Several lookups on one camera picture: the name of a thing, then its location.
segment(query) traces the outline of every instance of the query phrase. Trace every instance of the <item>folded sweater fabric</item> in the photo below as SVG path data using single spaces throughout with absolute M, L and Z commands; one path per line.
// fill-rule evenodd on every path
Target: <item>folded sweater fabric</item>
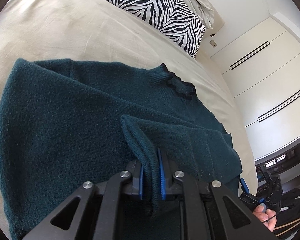
M 137 158 L 151 208 L 127 211 L 123 239 L 178 239 L 178 212 L 163 212 L 160 201 L 157 148 L 196 179 L 218 179 L 237 194 L 242 168 L 231 135 L 194 85 L 164 64 L 18 59 L 0 103 L 0 187 L 12 238 L 83 182 L 108 180 Z

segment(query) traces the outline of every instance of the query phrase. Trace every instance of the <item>wall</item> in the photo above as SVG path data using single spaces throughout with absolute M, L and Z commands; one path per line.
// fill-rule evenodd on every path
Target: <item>wall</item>
M 292 0 L 209 0 L 225 21 L 213 37 L 207 37 L 201 46 L 211 57 L 226 45 L 253 28 L 270 14 L 280 12 L 300 29 L 300 12 Z M 209 41 L 217 46 L 213 48 Z

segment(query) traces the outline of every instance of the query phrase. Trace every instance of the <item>zebra print pillow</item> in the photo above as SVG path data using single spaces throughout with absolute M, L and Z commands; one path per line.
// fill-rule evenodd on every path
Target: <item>zebra print pillow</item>
M 107 0 L 165 34 L 195 58 L 206 30 L 183 0 Z

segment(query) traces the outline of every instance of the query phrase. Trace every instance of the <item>electrical outlet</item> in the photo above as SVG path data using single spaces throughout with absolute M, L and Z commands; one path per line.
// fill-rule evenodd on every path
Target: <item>electrical outlet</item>
M 214 40 L 211 40 L 210 44 L 211 44 L 212 47 L 216 47 L 217 46 L 217 44 L 214 42 Z

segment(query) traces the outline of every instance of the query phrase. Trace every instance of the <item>drawer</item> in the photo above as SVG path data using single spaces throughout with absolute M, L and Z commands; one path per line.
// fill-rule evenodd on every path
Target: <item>drawer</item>
M 225 72 L 226 81 L 233 97 L 254 86 L 300 53 L 300 43 L 289 32 L 284 32 L 270 45 Z
M 217 63 L 223 74 L 232 64 L 266 41 L 271 42 L 285 31 L 285 28 L 274 19 L 268 18 L 217 52 L 211 59 Z
M 276 72 L 234 98 L 244 126 L 262 119 L 300 90 L 300 54 Z
M 255 160 L 266 157 L 300 137 L 300 93 L 267 119 L 246 127 Z

